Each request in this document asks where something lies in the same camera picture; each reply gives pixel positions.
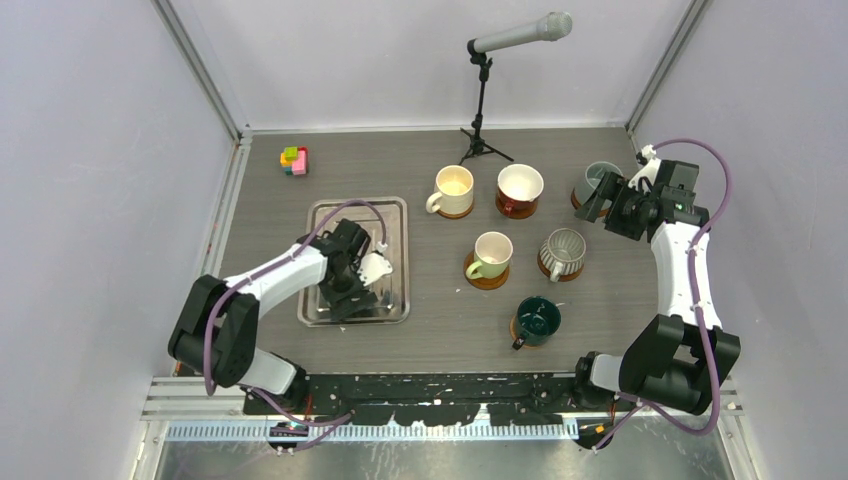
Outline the grey-blue mug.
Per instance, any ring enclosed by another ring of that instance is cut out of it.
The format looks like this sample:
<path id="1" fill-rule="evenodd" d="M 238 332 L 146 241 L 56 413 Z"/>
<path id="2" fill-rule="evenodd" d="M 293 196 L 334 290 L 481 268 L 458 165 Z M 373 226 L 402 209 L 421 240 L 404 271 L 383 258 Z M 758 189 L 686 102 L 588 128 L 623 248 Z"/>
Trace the grey-blue mug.
<path id="1" fill-rule="evenodd" d="M 594 162 L 584 170 L 584 173 L 578 179 L 577 183 L 573 188 L 573 190 L 577 192 L 578 198 L 582 202 L 582 205 L 594 193 L 595 189 L 599 186 L 601 180 L 607 172 L 613 172 L 615 174 L 622 175 L 622 171 L 618 166 L 605 161 Z"/>

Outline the silver microphone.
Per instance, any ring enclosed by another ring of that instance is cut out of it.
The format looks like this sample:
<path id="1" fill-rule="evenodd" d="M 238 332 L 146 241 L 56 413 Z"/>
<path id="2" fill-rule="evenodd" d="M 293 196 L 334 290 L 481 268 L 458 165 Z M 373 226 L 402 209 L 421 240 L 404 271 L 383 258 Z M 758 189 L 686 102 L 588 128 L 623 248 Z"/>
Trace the silver microphone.
<path id="1" fill-rule="evenodd" d="M 471 55 L 482 55 L 537 41 L 555 42 L 569 35 L 572 28 L 569 13 L 551 12 L 535 22 L 474 38 L 467 43 L 467 50 Z"/>

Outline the light green cup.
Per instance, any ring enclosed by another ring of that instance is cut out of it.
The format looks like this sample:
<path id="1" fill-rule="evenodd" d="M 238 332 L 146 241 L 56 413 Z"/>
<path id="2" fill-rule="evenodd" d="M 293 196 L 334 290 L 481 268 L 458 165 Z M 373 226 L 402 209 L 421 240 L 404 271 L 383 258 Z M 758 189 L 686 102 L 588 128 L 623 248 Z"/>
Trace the light green cup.
<path id="1" fill-rule="evenodd" d="M 509 267 L 513 255 L 513 244 L 501 232 L 489 231 L 481 234 L 474 244 L 472 262 L 465 269 L 469 280 L 494 279 Z"/>

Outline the silver metal tray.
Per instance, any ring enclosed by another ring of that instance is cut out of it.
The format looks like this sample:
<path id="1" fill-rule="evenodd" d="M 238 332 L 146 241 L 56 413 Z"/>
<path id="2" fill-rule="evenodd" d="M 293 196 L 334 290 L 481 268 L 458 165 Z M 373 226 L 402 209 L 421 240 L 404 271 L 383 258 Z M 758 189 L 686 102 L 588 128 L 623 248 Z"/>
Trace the silver metal tray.
<path id="1" fill-rule="evenodd" d="M 378 297 L 379 306 L 371 316 L 332 321 L 330 306 L 321 295 L 321 287 L 311 286 L 299 294 L 297 311 L 298 319 L 309 327 L 395 324 L 408 317 L 411 295 L 407 203 L 393 196 L 368 198 L 366 201 L 366 206 L 352 205 L 339 213 L 335 209 L 343 204 L 341 200 L 319 201 L 308 211 L 307 229 L 312 231 L 323 223 L 322 235 L 327 237 L 339 225 L 344 226 L 342 232 L 346 234 L 352 230 L 352 223 L 357 224 L 360 229 L 355 240 L 359 247 L 357 267 L 366 254 L 375 250 L 379 241 L 387 240 L 385 257 L 392 264 L 393 273 L 366 287 Z"/>

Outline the cream mug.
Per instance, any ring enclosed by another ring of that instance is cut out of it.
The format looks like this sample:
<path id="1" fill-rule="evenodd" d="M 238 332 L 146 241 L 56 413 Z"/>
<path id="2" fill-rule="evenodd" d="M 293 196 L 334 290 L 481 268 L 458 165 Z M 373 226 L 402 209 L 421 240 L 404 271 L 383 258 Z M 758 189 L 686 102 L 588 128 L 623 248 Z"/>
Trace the cream mug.
<path id="1" fill-rule="evenodd" d="M 426 212 L 433 214 L 443 209 L 447 213 L 460 213 L 471 205 L 474 205 L 473 174 L 460 165 L 443 167 L 436 175 L 433 193 L 426 200 Z"/>

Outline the brown ridged wooden coaster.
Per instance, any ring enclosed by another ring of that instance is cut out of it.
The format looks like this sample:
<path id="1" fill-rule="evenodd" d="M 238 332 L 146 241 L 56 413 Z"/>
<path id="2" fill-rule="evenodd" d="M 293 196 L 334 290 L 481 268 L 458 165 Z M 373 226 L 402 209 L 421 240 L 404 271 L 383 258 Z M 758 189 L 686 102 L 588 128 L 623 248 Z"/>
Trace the brown ridged wooden coaster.
<path id="1" fill-rule="evenodd" d="M 573 190 L 571 192 L 570 201 L 571 201 L 571 204 L 572 204 L 572 206 L 575 210 L 579 210 L 582 207 L 582 202 L 578 198 L 577 192 L 575 190 Z M 601 218 L 605 217 L 608 213 L 609 213 L 609 209 L 604 208 L 598 213 L 597 218 L 601 219 Z"/>
<path id="2" fill-rule="evenodd" d="M 443 218 L 456 220 L 468 216 L 473 211 L 473 207 L 474 206 L 471 205 L 468 209 L 460 213 L 447 213 L 443 209 L 439 209 L 435 213 L 442 216 Z"/>
<path id="3" fill-rule="evenodd" d="M 473 263 L 473 261 L 474 261 L 474 251 L 471 251 L 465 257 L 465 260 L 464 260 L 464 263 L 463 263 L 463 268 L 467 269 L 468 267 L 470 267 L 471 264 Z M 471 286 L 474 286 L 477 289 L 494 290 L 494 289 L 498 289 L 501 286 L 503 286 L 507 282 L 509 275 L 510 275 L 510 267 L 507 267 L 504 270 L 504 272 L 501 275 L 499 275 L 498 277 L 479 278 L 479 279 L 470 279 L 470 278 L 466 277 L 465 280 Z"/>
<path id="4" fill-rule="evenodd" d="M 536 212 L 539 205 L 539 199 L 524 202 L 514 201 L 509 197 L 497 197 L 495 199 L 495 205 L 498 212 L 503 216 L 510 219 L 520 220 L 526 219 Z"/>
<path id="5" fill-rule="evenodd" d="M 551 276 L 551 275 L 552 275 L 551 271 L 550 271 L 550 270 L 549 270 L 549 269 L 548 269 L 548 268 L 544 265 L 544 263 L 543 263 L 543 262 L 542 262 L 542 260 L 541 260 L 541 257 L 538 257 L 538 256 L 537 256 L 537 265 L 538 265 L 538 267 L 539 267 L 540 271 L 541 271 L 541 272 L 542 272 L 542 273 L 543 273 L 543 274 L 544 274 L 544 275 L 545 275 L 545 276 L 546 276 L 546 277 L 547 277 L 547 278 L 548 278 L 551 282 L 559 282 L 559 283 L 562 283 L 562 282 L 568 282 L 568 281 L 572 281 L 572 280 L 577 279 L 577 278 L 581 275 L 581 273 L 582 273 L 582 271 L 583 271 L 583 268 L 584 268 L 583 266 L 581 266 L 581 267 L 580 267 L 580 268 L 578 268 L 578 269 L 577 269 L 574 273 L 571 273 L 571 274 L 568 274 L 568 275 L 560 275 L 560 276 L 556 277 L 556 279 L 555 279 L 555 280 L 553 280 L 553 279 L 552 279 L 553 277 Z"/>

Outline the white bowl cup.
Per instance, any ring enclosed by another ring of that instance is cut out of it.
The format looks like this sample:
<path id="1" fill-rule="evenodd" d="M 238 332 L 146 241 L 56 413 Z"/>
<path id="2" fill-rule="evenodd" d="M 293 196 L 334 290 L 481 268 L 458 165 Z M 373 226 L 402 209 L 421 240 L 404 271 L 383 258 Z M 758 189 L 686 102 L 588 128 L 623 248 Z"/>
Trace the white bowl cup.
<path id="1" fill-rule="evenodd" d="M 544 179 L 535 168 L 526 164 L 512 164 L 497 176 L 497 197 L 529 202 L 539 199 L 544 190 Z"/>

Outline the grey ribbed mug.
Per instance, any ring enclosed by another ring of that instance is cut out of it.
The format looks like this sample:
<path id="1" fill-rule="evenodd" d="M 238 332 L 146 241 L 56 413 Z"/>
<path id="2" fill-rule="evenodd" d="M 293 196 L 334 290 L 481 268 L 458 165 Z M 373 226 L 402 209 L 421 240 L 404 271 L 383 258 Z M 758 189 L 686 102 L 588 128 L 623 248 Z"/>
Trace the grey ribbed mug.
<path id="1" fill-rule="evenodd" d="M 584 237 L 569 228 L 553 231 L 540 246 L 538 257 L 551 271 L 552 279 L 574 273 L 584 267 L 587 244 Z"/>

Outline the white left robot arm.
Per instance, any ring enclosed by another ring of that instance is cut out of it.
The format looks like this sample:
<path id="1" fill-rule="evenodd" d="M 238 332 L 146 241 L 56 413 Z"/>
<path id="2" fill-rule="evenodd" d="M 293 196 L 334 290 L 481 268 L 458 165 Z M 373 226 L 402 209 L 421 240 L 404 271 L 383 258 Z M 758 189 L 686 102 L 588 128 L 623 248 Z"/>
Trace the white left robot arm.
<path id="1" fill-rule="evenodd" d="M 258 348 L 258 323 L 289 297 L 318 287 L 331 317 L 344 320 L 376 302 L 372 284 L 390 275 L 386 244 L 370 245 L 357 223 L 299 238 L 280 256 L 240 275 L 194 281 L 168 342 L 168 354 L 203 375 L 210 391 L 242 386 L 268 394 L 280 412 L 298 412 L 307 398 L 305 371 Z"/>

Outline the dark green patterned mug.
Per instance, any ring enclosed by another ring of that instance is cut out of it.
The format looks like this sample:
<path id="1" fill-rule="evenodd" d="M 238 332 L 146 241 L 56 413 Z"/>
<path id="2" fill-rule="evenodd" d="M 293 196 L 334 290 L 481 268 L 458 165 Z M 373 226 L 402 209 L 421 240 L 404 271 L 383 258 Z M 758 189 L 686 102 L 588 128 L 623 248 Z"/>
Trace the dark green patterned mug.
<path id="1" fill-rule="evenodd" d="M 558 331 L 562 322 L 559 307 L 540 296 L 522 300 L 513 316 L 517 317 L 518 330 L 518 339 L 512 341 L 513 350 L 544 345 Z"/>

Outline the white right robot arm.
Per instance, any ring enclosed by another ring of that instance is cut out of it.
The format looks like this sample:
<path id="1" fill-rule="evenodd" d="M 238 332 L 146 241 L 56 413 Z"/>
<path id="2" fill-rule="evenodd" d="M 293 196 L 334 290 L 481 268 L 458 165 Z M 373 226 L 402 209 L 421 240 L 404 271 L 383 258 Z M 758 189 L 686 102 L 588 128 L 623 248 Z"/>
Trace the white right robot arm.
<path id="1" fill-rule="evenodd" d="M 712 303 L 710 214 L 695 203 L 698 175 L 697 165 L 674 160 L 651 160 L 632 180 L 608 171 L 575 213 L 603 219 L 620 236 L 646 239 L 658 277 L 657 313 L 626 352 L 579 359 L 570 392 L 584 410 L 624 393 L 700 415 L 741 353 L 739 337 L 724 331 Z"/>

